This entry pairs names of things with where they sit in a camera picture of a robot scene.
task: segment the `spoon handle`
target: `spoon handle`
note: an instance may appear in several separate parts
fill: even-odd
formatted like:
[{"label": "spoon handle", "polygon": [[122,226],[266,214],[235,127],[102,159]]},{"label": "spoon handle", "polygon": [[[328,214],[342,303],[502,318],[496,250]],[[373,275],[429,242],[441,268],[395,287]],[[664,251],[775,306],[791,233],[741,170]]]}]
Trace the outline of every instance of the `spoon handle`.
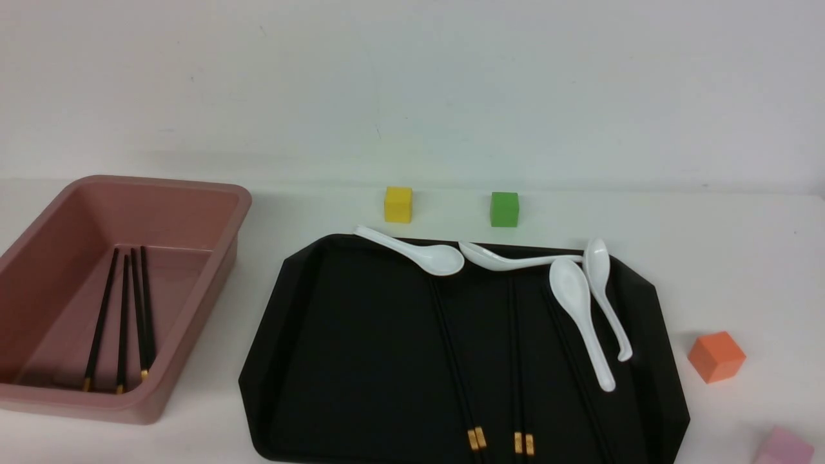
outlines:
[{"label": "spoon handle", "polygon": [[381,234],[379,231],[372,230],[369,227],[364,227],[363,225],[359,225],[358,227],[356,227],[353,234],[358,235],[359,237],[367,239],[371,242],[375,242],[379,245],[385,246],[393,251],[397,251],[402,255],[406,256],[407,258],[412,258],[413,247],[415,245],[404,243],[399,239],[394,239],[389,235]]},{"label": "spoon handle", "polygon": [[619,342],[619,361],[627,361],[633,356],[633,347],[630,346],[630,340],[627,338],[625,328],[622,327],[621,322],[619,322],[619,317],[616,316],[615,311],[613,311],[613,306],[607,299],[605,292],[594,291],[593,297],[596,298],[596,303],[601,306],[601,312],[605,313],[607,322],[610,324],[610,327],[613,329],[613,333],[616,336],[616,340]]},{"label": "spoon handle", "polygon": [[562,258],[569,259],[574,263],[580,263],[582,261],[582,257],[577,254],[557,254],[554,256],[539,256],[536,258],[512,259],[510,260],[510,262],[513,264],[512,269],[523,269],[533,268],[535,266],[544,266],[546,264],[553,264],[553,261]]},{"label": "spoon handle", "polygon": [[599,380],[599,386],[604,391],[615,390],[616,381],[613,378],[611,367],[607,364],[605,353],[601,351],[599,338],[596,336],[592,321],[577,321],[576,325],[578,331],[582,334],[584,346],[587,348],[587,355],[590,356],[590,363],[593,365],[593,371],[596,372],[596,378]]}]

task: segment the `green cube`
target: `green cube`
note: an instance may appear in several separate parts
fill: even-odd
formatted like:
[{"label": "green cube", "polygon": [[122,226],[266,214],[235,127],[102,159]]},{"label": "green cube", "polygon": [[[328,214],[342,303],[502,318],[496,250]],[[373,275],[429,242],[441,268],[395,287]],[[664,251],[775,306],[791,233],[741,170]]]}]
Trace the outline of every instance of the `green cube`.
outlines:
[{"label": "green cube", "polygon": [[518,193],[493,192],[493,199],[490,201],[490,225],[518,226]]}]

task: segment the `ceramic spoon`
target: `ceramic spoon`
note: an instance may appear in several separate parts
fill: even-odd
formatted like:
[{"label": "ceramic spoon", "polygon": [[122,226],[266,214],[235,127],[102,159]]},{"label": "ceramic spoon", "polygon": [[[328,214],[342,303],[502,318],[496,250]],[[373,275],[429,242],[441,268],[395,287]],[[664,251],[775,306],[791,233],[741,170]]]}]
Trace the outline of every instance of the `ceramic spoon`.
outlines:
[{"label": "ceramic spoon", "polygon": [[457,273],[464,267],[464,255],[451,246],[432,245],[419,247],[381,234],[363,225],[356,227],[353,234],[401,253],[433,276],[449,276]]},{"label": "ceramic spoon", "polygon": [[502,272],[502,271],[514,271],[516,269],[523,269],[523,268],[532,268],[534,266],[544,266],[545,264],[551,264],[553,261],[559,258],[567,258],[575,263],[580,263],[582,261],[581,256],[576,255],[556,255],[556,256],[541,256],[538,258],[523,258],[523,259],[510,259],[504,258],[503,256],[498,256],[497,254],[493,253],[492,251],[486,249],[485,247],[479,246],[477,244],[471,244],[470,242],[459,242],[459,249],[464,256],[474,264],[479,265],[482,268],[485,268],[490,271]]},{"label": "ceramic spoon", "polygon": [[599,338],[593,328],[590,313],[590,289],[587,278],[576,263],[569,259],[557,259],[550,265],[550,289],[553,296],[576,323],[582,334],[587,355],[596,372],[599,386],[604,391],[613,391],[616,382],[610,366],[607,365],[604,352],[601,351]]},{"label": "ceramic spoon", "polygon": [[590,292],[596,298],[596,303],[601,306],[602,312],[607,317],[607,322],[610,323],[610,327],[619,341],[619,361],[627,361],[633,356],[633,347],[630,346],[625,328],[622,327],[619,318],[616,317],[613,306],[607,300],[605,287],[607,286],[607,278],[611,274],[611,256],[607,253],[607,247],[602,239],[593,239],[587,244],[582,267],[587,276],[587,281],[590,282]]}]

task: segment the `chopstick gold tip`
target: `chopstick gold tip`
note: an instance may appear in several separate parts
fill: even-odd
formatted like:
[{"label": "chopstick gold tip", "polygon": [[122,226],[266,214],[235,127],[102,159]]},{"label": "chopstick gold tip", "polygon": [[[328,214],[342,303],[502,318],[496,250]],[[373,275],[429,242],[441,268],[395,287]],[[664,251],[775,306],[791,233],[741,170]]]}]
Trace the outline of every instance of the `chopstick gold tip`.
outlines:
[{"label": "chopstick gold tip", "polygon": [[513,442],[516,444],[516,454],[524,454],[524,445],[521,441],[521,432],[513,434]]},{"label": "chopstick gold tip", "polygon": [[479,448],[479,439],[475,436],[475,429],[471,428],[467,431],[467,437],[469,438],[469,447],[473,451],[478,451]]},{"label": "chopstick gold tip", "polygon": [[527,456],[535,456],[535,443],[533,443],[533,434],[528,433],[524,437],[524,441],[527,443]]},{"label": "chopstick gold tip", "polygon": [[475,428],[475,437],[478,441],[478,447],[485,449],[487,447],[487,439],[484,438],[484,430],[481,427]]}]

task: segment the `wooden block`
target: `wooden block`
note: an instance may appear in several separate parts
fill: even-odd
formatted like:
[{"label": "wooden block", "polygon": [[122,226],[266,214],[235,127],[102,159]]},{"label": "wooden block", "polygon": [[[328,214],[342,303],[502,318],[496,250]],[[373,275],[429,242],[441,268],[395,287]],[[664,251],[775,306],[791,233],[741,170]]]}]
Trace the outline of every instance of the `wooden block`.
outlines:
[{"label": "wooden block", "polygon": [[697,338],[687,357],[705,383],[735,376],[746,358],[745,353],[727,332]]},{"label": "wooden block", "polygon": [[384,196],[384,220],[409,224],[413,220],[413,190],[410,187],[387,187]]},{"label": "wooden block", "polygon": [[493,198],[490,200],[491,226],[518,226],[518,211],[518,193],[493,192]]},{"label": "wooden block", "polygon": [[813,446],[781,427],[762,443],[754,464],[810,464]]}]

